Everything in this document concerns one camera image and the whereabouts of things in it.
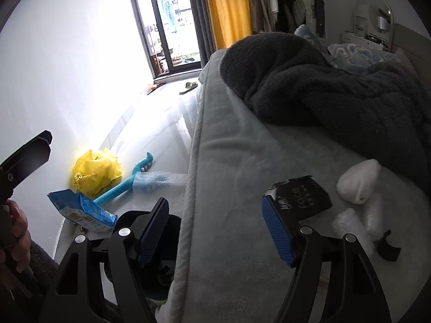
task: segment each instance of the human hand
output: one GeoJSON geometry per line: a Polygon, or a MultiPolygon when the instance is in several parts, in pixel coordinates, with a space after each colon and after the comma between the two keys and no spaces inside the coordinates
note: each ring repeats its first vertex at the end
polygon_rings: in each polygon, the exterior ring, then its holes
{"type": "MultiPolygon", "coordinates": [[[[32,239],[27,229],[29,227],[29,222],[27,221],[24,211],[19,208],[16,202],[8,200],[5,204],[9,206],[13,234],[17,239],[10,253],[12,258],[16,261],[16,270],[21,273],[30,263],[30,243],[32,239]]],[[[6,255],[4,251],[0,249],[0,262],[4,262],[5,260],[6,255]]]]}

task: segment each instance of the silver screw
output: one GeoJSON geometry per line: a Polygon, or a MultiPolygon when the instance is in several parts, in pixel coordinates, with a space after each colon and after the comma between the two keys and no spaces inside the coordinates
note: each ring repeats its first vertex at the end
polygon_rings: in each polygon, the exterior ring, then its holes
{"type": "Polygon", "coordinates": [[[127,228],[127,227],[125,227],[125,228],[121,228],[121,229],[118,231],[118,234],[119,234],[121,237],[126,237],[126,236],[128,236],[128,235],[130,234],[130,228],[127,228]]]}
{"type": "Polygon", "coordinates": [[[354,243],[356,241],[356,237],[353,234],[349,233],[349,234],[346,234],[346,240],[349,243],[354,243]]]}
{"type": "Polygon", "coordinates": [[[76,236],[75,241],[77,243],[82,243],[83,241],[85,241],[85,236],[83,234],[80,234],[80,235],[76,236]]]}
{"type": "Polygon", "coordinates": [[[301,233],[302,234],[306,234],[306,235],[309,235],[309,234],[311,234],[313,232],[313,230],[311,229],[311,227],[309,227],[309,226],[303,226],[303,227],[301,227],[301,233]]]}

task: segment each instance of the gray curtain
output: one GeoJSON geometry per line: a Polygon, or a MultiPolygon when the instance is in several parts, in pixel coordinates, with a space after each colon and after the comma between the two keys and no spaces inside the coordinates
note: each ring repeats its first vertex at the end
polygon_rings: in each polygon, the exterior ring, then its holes
{"type": "Polygon", "coordinates": [[[202,68],[208,63],[210,56],[216,51],[210,9],[207,0],[190,0],[199,45],[202,68]]]}

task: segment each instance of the sliding glass door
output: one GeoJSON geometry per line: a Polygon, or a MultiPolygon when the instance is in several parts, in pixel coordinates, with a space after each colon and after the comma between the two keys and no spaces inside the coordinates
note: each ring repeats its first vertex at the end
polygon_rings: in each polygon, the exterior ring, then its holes
{"type": "Polygon", "coordinates": [[[190,0],[132,0],[156,76],[200,68],[190,0]]]}

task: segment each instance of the mattress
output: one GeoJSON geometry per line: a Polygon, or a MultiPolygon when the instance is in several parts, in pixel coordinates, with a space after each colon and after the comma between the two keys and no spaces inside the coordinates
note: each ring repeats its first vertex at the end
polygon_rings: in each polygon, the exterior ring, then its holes
{"type": "MultiPolygon", "coordinates": [[[[175,280],[167,302],[156,312],[158,322],[274,321],[294,269],[279,258],[266,228],[263,194],[275,182],[312,175],[333,206],[302,223],[336,236],[331,222],[353,207],[340,199],[336,183],[365,159],[334,142],[322,128],[277,127],[257,120],[221,80],[223,55],[223,50],[214,53],[200,76],[202,103],[190,153],[175,280]]],[[[376,253],[370,260],[397,322],[431,273],[429,200],[413,182],[386,168],[376,190],[383,198],[384,228],[392,230],[388,241],[402,250],[397,262],[376,253]]],[[[355,209],[360,215],[361,206],[355,209]]],[[[312,321],[319,315],[313,309],[312,321]]]]}

